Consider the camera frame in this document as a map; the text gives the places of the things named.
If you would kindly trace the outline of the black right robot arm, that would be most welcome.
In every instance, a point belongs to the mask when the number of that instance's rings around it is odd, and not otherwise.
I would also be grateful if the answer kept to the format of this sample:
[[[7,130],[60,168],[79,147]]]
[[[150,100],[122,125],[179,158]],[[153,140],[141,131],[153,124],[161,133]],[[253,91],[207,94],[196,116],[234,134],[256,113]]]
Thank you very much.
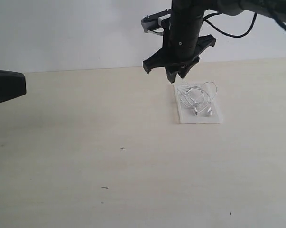
[[[161,49],[142,62],[143,69],[150,73],[163,67],[170,83],[175,82],[176,76],[185,78],[199,62],[199,55],[216,43],[212,35],[200,36],[203,23],[213,27],[209,18],[221,14],[236,16],[245,10],[254,16],[240,38],[250,33],[257,15],[273,19],[286,32],[286,0],[174,0],[171,8],[147,15],[141,21],[145,33],[163,37]]]

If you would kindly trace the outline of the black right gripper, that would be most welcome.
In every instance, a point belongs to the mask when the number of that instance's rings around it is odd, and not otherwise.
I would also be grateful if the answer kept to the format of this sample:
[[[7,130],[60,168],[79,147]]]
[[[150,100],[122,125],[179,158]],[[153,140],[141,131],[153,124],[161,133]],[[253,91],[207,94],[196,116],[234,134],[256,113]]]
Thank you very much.
[[[203,9],[179,12],[171,9],[170,19],[162,21],[164,34],[161,49],[143,61],[146,73],[163,67],[170,83],[175,82],[177,75],[181,79],[186,77],[199,62],[199,55],[216,43],[212,35],[200,36],[204,12]]]

